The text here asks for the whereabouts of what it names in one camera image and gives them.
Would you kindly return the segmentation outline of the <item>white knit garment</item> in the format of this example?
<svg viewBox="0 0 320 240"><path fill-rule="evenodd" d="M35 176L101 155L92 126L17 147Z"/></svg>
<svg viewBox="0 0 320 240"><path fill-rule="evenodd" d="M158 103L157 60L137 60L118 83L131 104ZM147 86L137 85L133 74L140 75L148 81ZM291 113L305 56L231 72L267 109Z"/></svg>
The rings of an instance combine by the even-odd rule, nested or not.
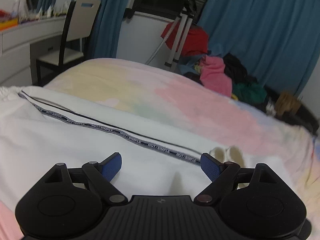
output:
<svg viewBox="0 0 320 240"><path fill-rule="evenodd" d="M125 195L197 195L209 184L190 162L216 143L149 119L37 87L1 88L1 202L18 201L56 163L122 156Z"/></svg>

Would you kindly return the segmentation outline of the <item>green garment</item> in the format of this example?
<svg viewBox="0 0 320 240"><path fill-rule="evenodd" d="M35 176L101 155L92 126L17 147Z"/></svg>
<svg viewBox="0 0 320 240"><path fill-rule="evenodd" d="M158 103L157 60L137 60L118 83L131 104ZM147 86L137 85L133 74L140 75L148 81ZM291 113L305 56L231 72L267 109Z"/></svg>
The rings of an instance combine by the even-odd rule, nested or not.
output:
<svg viewBox="0 0 320 240"><path fill-rule="evenodd" d="M258 83L233 83L232 93L239 101L249 105L259 105L267 97L266 90Z"/></svg>

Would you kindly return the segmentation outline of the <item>pastel bed sheet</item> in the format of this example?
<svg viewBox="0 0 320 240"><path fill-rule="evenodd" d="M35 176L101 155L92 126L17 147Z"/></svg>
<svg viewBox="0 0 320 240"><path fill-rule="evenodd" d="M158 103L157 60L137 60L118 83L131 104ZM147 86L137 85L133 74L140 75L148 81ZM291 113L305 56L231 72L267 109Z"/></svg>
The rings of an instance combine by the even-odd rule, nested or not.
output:
<svg viewBox="0 0 320 240"><path fill-rule="evenodd" d="M319 239L319 140L262 111L172 72L120 59L85 61L43 88L197 135L218 160L267 164L303 201ZM1 239L21 239L15 208L1 202Z"/></svg>

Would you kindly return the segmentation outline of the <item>pink garment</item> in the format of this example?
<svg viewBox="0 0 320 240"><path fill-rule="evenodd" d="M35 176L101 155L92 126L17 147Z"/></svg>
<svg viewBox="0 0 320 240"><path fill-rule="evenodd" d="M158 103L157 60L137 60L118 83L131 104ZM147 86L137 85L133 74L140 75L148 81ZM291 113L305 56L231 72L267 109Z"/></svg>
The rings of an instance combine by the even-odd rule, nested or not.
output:
<svg viewBox="0 0 320 240"><path fill-rule="evenodd" d="M224 72L222 58L204 55L200 59L200 67L200 81L205 88L229 98L232 96L232 80Z"/></svg>

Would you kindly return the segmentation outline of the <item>black garment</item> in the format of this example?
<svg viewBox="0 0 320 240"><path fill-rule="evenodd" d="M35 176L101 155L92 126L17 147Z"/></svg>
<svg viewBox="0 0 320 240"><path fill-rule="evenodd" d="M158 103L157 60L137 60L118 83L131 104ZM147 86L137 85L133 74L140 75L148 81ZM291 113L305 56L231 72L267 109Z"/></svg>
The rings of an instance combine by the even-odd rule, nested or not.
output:
<svg viewBox="0 0 320 240"><path fill-rule="evenodd" d="M258 83L257 79L248 74L247 69L234 55L228 53L223 57L223 62L225 64L224 73L230 77L234 83L243 83L246 85Z"/></svg>

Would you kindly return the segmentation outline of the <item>red garment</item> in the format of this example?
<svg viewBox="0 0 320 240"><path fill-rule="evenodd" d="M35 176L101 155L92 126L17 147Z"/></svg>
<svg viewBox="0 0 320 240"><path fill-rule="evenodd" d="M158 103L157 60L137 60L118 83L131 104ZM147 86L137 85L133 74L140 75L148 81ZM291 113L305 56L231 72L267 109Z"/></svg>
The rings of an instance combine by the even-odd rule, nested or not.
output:
<svg viewBox="0 0 320 240"><path fill-rule="evenodd" d="M169 29L172 27L173 23L169 23L161 34L161 38L167 35ZM178 31L180 24L178 23L172 33L169 35L166 40L167 47L171 50L174 44L174 40ZM199 26L192 24L188 35L186 37L183 49L181 51L181 56L195 56L200 54L208 53L208 35L207 33Z"/></svg>

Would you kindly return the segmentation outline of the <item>white dressing table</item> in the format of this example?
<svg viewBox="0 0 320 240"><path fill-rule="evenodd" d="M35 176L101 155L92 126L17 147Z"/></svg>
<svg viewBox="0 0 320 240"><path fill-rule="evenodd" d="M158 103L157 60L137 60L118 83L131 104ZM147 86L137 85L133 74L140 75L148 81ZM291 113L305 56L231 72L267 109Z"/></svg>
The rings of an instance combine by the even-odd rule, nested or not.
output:
<svg viewBox="0 0 320 240"><path fill-rule="evenodd" d="M30 86L35 60L59 47L65 17L24 23L1 31L1 86Z"/></svg>

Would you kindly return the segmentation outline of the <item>white black chair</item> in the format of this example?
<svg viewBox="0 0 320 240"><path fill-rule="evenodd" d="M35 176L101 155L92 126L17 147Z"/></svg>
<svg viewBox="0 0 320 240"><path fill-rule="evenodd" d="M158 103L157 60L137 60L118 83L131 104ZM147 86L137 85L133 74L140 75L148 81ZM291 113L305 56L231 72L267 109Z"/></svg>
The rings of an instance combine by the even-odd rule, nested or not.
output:
<svg viewBox="0 0 320 240"><path fill-rule="evenodd" d="M84 61L83 39L91 37L101 0L73 0L68 8L60 47L36 59L37 85L42 86L41 69L59 75Z"/></svg>

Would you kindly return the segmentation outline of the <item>right blue curtain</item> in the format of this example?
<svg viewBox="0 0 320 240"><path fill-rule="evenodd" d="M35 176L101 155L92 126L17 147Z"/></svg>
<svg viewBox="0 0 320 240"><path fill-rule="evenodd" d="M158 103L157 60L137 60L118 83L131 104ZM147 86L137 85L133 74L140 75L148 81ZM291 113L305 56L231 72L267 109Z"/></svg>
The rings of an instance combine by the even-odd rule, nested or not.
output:
<svg viewBox="0 0 320 240"><path fill-rule="evenodd" d="M208 0L199 25L260 84L299 94L319 58L319 0Z"/></svg>

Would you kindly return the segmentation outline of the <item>blue curtain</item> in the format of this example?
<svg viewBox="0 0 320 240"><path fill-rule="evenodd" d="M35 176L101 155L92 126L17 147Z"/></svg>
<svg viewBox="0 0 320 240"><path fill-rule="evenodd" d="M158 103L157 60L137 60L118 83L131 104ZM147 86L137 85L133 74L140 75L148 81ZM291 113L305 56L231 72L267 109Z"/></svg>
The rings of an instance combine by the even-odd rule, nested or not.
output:
<svg viewBox="0 0 320 240"><path fill-rule="evenodd" d="M101 0L88 45L87 58L115 58L121 23L129 0Z"/></svg>
<svg viewBox="0 0 320 240"><path fill-rule="evenodd" d="M208 0L199 25L260 84L299 94L319 58L319 0Z"/></svg>

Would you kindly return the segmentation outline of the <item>silver tripod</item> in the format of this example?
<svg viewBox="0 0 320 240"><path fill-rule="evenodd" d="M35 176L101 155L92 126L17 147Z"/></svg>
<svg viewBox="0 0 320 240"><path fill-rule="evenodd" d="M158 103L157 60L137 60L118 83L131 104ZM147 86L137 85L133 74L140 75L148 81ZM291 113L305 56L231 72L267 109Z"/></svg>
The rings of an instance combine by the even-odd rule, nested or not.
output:
<svg viewBox="0 0 320 240"><path fill-rule="evenodd" d="M187 39L190 27L192 25L193 19L197 14L197 5L195 0L183 0L183 8L179 15L175 18L162 42L158 45L149 59L146 61L145 65L149 65L153 59L156 57L160 49L167 42L168 38L174 31L175 27L178 26L176 36L174 38L174 42L172 48L170 50L170 55L167 61L165 61L164 65L166 70L175 72L177 64L180 59L180 55L182 49L184 47L185 41Z"/></svg>

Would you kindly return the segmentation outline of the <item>orange tray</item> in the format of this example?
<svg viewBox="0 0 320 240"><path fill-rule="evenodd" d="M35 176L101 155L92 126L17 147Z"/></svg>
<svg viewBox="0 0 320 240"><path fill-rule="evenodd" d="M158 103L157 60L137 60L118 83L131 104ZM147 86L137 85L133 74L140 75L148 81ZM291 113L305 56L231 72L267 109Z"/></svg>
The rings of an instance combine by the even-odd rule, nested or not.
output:
<svg viewBox="0 0 320 240"><path fill-rule="evenodd" d="M18 26L18 18L1 18L0 31Z"/></svg>

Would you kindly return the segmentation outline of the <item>left blue curtain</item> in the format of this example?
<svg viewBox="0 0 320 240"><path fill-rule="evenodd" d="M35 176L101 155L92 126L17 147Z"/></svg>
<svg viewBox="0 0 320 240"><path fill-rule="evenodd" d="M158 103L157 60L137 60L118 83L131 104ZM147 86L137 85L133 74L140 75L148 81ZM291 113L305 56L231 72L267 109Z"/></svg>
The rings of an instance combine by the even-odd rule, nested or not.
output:
<svg viewBox="0 0 320 240"><path fill-rule="evenodd" d="M129 0L101 0L88 45L87 58L115 58L121 23Z"/></svg>

